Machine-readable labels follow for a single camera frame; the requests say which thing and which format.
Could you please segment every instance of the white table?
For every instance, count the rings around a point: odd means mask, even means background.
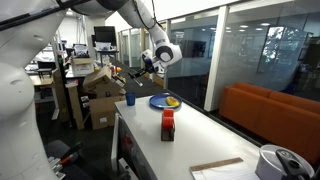
[[[128,127],[147,169],[156,179],[193,179],[189,167],[241,157],[252,171],[259,148],[214,120],[183,103],[174,114],[174,142],[160,140],[162,110],[149,106],[149,98],[136,99],[135,106],[116,102],[122,123]]]

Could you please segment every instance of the desk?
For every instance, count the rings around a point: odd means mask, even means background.
[[[116,102],[121,118],[116,122],[115,131],[119,131],[120,138],[123,132],[129,135],[136,149],[131,152],[139,154],[140,164],[145,165],[151,179],[191,180],[190,166],[235,157],[241,157],[255,171],[259,159],[257,146],[185,103],[174,114],[174,142],[161,141],[162,110],[151,108],[149,99],[150,96],[137,98],[135,106],[127,106],[125,101]]]
[[[38,75],[36,76],[29,76],[33,86],[35,87],[40,87],[40,86],[48,86],[51,88],[52,90],[52,95],[53,95],[53,101],[55,104],[55,109],[54,109],[54,113],[52,115],[52,120],[56,120],[58,119],[58,115],[59,115],[59,106],[58,106],[58,101],[57,101],[57,95],[56,95],[56,90],[53,86],[53,78],[44,76],[43,78],[40,78]],[[43,102],[51,102],[52,99],[48,99],[48,100],[44,100],[44,101],[35,101],[35,103],[43,103]]]
[[[115,63],[117,63],[117,53],[119,53],[119,51],[113,50],[113,51],[105,51],[105,50],[100,50],[98,48],[94,48],[96,51],[96,57],[98,58],[97,54],[100,54],[100,61],[101,61],[101,67],[103,67],[103,59],[102,56],[103,55],[113,55],[114,59],[115,59]]]

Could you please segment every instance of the orange couch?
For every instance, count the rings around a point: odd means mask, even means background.
[[[237,82],[224,88],[220,115],[315,164],[320,160],[320,103]]]

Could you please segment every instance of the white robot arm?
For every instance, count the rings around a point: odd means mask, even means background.
[[[118,10],[133,27],[146,24],[156,44],[152,66],[161,68],[181,59],[177,46],[157,25],[140,1],[132,0],[11,0],[0,6],[0,180],[57,180],[47,161],[37,129],[34,87],[24,67],[48,45],[73,8],[85,15]]]

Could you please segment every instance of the yellow object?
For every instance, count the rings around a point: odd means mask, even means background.
[[[172,96],[168,96],[166,98],[166,102],[169,106],[179,106],[180,105],[180,102]]]

